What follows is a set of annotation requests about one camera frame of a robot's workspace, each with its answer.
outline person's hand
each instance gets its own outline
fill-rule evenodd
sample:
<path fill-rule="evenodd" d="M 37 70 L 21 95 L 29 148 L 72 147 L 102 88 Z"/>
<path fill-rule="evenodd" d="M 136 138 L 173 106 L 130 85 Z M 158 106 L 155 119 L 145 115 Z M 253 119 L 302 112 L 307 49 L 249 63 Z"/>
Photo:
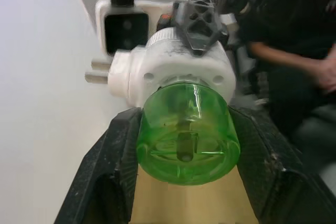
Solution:
<path fill-rule="evenodd" d="M 336 91 L 336 45 L 324 60 L 320 60 L 312 71 L 318 85 L 327 93 Z"/>

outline green transparent container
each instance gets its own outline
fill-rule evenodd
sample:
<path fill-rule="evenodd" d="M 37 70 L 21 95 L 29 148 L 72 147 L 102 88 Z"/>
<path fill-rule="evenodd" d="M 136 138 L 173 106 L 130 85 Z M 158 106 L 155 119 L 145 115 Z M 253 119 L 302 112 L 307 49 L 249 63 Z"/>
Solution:
<path fill-rule="evenodd" d="M 147 99 L 136 151 L 154 178 L 201 185 L 229 173 L 240 146 L 224 99 L 208 87 L 178 83 Z"/>

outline wooden surface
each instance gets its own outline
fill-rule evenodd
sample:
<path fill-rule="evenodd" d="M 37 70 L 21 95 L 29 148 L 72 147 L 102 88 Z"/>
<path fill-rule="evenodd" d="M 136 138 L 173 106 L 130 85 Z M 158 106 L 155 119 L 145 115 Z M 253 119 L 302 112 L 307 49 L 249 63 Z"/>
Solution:
<path fill-rule="evenodd" d="M 160 182 L 139 168 L 130 224 L 257 224 L 235 167 L 203 186 Z"/>

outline white mechanical part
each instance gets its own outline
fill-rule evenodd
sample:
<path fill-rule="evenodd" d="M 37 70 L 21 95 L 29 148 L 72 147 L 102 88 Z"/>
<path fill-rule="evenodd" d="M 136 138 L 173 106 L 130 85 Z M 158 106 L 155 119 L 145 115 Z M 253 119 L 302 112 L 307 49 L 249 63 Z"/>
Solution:
<path fill-rule="evenodd" d="M 130 106 L 143 107 L 160 87 L 180 81 L 207 85 L 229 103 L 236 87 L 235 74 L 219 42 L 195 57 L 178 39 L 175 28 L 155 33 L 146 47 L 117 51 L 108 74 L 113 95 Z"/>

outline person's arm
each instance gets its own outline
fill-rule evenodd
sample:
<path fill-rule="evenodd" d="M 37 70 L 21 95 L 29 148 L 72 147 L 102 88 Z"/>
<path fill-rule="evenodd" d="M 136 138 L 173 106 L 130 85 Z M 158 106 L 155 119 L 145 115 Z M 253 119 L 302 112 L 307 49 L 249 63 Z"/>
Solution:
<path fill-rule="evenodd" d="M 271 48 L 262 42 L 250 42 L 248 47 L 254 55 L 262 60 L 278 65 L 301 69 L 308 73 L 315 71 L 319 62 L 318 60 L 305 58 L 300 55 Z"/>

